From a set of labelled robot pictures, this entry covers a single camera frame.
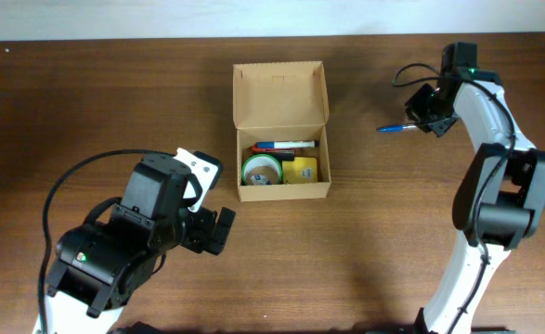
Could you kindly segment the blue ballpoint pen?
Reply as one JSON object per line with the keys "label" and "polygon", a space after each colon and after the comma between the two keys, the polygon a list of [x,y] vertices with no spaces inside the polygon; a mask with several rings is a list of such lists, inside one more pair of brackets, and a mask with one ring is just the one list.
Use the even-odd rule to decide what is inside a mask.
{"label": "blue ballpoint pen", "polygon": [[395,124],[379,127],[377,131],[379,133],[399,133],[408,130],[417,130],[418,127],[415,124]]}

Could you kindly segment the small white blue box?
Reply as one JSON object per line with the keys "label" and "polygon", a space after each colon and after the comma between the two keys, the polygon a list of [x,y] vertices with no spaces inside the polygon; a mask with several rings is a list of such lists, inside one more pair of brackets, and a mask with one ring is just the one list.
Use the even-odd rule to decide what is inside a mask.
{"label": "small white blue box", "polygon": [[267,186],[271,185],[270,179],[265,174],[252,174],[249,177],[253,186]]}

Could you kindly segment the green tape roll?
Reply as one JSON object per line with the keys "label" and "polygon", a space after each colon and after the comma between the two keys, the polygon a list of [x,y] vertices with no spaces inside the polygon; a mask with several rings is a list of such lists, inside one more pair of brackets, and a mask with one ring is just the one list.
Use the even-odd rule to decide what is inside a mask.
{"label": "green tape roll", "polygon": [[243,163],[241,178],[246,186],[252,186],[249,180],[252,174],[265,174],[271,181],[268,186],[279,185],[283,176],[280,162],[266,154],[253,155]]}

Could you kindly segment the blue white marker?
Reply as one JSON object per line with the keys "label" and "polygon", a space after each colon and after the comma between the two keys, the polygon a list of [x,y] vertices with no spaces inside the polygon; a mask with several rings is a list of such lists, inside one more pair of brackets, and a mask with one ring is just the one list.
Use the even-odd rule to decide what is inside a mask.
{"label": "blue white marker", "polygon": [[261,141],[255,146],[258,149],[295,149],[295,148],[316,148],[319,142],[312,141]]}

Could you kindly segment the yellow sticky note pad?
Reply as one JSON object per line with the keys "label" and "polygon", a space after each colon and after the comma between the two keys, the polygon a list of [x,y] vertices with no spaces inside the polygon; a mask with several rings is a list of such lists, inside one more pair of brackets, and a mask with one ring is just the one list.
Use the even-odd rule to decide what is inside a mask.
{"label": "yellow sticky note pad", "polygon": [[312,157],[295,157],[282,163],[283,184],[310,184],[318,181],[318,161]]}

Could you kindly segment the brown cardboard box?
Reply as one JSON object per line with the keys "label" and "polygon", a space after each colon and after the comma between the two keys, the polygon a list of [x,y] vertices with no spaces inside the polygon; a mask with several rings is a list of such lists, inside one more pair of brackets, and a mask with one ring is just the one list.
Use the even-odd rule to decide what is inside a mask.
{"label": "brown cardboard box", "polygon": [[[237,130],[236,183],[242,202],[321,199],[331,187],[327,122],[329,100],[320,61],[236,64],[233,66],[233,122]],[[251,186],[243,164],[258,142],[317,141],[305,156],[317,160],[317,181],[309,184]]]}

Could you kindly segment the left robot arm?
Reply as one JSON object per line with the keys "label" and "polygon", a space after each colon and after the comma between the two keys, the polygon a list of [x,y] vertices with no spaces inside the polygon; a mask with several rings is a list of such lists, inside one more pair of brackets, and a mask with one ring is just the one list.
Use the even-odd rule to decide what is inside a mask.
{"label": "left robot arm", "polygon": [[45,244],[34,332],[107,333],[169,250],[223,251],[235,213],[201,205],[222,163],[183,148],[138,153],[122,196],[100,202],[58,243]]}

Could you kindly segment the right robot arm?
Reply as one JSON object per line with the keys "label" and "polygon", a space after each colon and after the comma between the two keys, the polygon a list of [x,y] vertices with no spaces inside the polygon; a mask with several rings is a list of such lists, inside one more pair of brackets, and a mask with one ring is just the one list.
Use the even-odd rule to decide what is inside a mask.
{"label": "right robot arm", "polygon": [[497,269],[534,235],[545,207],[545,151],[528,140],[510,113],[501,78],[477,65],[477,46],[457,42],[441,66],[407,101],[415,127],[444,135],[462,122],[474,159],[452,205],[456,240],[451,260],[417,333],[469,333],[474,313]]}

